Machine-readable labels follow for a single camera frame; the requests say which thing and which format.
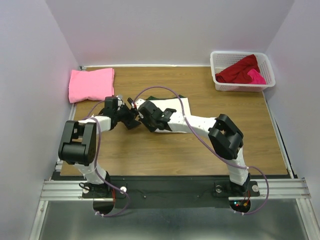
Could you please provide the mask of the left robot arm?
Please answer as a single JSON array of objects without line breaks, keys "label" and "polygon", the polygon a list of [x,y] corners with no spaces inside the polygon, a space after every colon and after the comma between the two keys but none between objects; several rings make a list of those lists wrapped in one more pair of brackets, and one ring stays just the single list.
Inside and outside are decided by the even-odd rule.
[{"label": "left robot arm", "polygon": [[97,115],[89,115],[83,120],[68,120],[62,132],[58,157],[74,166],[86,179],[80,183],[85,198],[106,198],[115,196],[111,178],[97,161],[98,141],[101,133],[113,130],[121,122],[128,130],[140,125],[136,120],[137,108],[131,98],[128,107],[120,96],[106,97],[104,108]]}]

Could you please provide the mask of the white and green t-shirt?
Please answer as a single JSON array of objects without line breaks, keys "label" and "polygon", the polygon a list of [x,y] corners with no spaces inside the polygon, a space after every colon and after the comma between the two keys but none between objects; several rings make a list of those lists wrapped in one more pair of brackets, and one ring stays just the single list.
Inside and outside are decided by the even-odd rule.
[{"label": "white and green t-shirt", "polygon": [[[182,101],[185,115],[186,116],[191,115],[189,99],[187,97],[183,97],[182,95],[179,95],[179,97]],[[165,109],[169,108],[169,109],[175,109],[177,112],[182,112],[182,106],[181,106],[180,100],[177,97],[168,98],[168,99],[159,99],[159,98],[150,96],[146,99],[146,101],[151,101],[153,104],[155,104],[156,107],[160,108],[161,111],[164,111]],[[169,133],[169,134],[173,134],[173,133],[186,134],[186,132],[184,131],[169,131],[169,130],[160,130],[160,129],[156,129],[155,132]]]}]

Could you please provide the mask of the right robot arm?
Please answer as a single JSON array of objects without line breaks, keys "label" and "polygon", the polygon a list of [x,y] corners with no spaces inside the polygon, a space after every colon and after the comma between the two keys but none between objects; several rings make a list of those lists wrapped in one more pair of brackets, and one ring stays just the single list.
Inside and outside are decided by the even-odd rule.
[{"label": "right robot arm", "polygon": [[200,117],[185,113],[183,102],[180,109],[161,109],[150,100],[135,102],[139,121],[150,131],[192,133],[228,168],[230,189],[235,195],[248,190],[249,168],[243,156],[244,134],[225,114],[218,117]]}]

